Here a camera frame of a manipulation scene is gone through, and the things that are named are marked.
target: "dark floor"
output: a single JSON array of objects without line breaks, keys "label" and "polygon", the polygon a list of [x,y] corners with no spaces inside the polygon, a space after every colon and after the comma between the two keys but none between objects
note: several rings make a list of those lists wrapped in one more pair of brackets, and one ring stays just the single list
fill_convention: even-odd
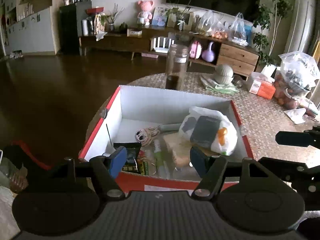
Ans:
[{"label": "dark floor", "polygon": [[89,122],[119,84],[165,71],[165,57],[130,59],[131,53],[93,51],[0,62],[0,148],[20,139],[49,165],[77,157]]}]

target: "white tower fan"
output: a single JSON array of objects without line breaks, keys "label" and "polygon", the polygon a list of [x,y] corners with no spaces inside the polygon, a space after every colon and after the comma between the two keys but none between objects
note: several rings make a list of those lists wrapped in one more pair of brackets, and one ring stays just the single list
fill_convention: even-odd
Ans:
[{"label": "white tower fan", "polygon": [[316,0],[296,0],[284,53],[307,52],[315,23]]}]

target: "orange object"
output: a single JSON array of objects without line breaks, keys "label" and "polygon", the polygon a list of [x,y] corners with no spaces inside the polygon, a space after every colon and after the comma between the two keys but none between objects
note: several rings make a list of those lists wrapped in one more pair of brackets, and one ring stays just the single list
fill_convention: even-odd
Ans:
[{"label": "orange object", "polygon": [[228,133],[228,129],[225,127],[222,127],[221,129],[218,130],[218,140],[221,146],[225,145],[225,139],[224,136]]},{"label": "orange object", "polygon": [[257,95],[266,99],[271,99],[276,88],[268,81],[262,81]]},{"label": "orange object", "polygon": [[270,80],[272,78],[252,72],[247,82],[249,92],[270,100],[276,92],[276,88],[269,82]]}]

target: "green cloth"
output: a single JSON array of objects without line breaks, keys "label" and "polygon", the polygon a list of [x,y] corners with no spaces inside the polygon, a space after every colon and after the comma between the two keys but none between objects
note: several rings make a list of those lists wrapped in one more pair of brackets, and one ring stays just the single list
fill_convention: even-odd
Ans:
[{"label": "green cloth", "polygon": [[213,74],[201,74],[200,80],[205,89],[209,91],[220,92],[228,95],[234,95],[234,93],[239,92],[239,89],[232,83],[228,85],[221,85],[215,82]]}]

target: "orange package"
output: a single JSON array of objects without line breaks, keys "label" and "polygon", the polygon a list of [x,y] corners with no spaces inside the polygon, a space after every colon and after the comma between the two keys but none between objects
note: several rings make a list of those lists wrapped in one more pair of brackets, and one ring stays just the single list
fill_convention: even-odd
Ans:
[{"label": "orange package", "polygon": [[248,79],[248,90],[254,95],[271,99],[273,94],[276,92],[276,88],[272,85],[271,82],[264,80],[261,73],[252,72],[251,76]]}]

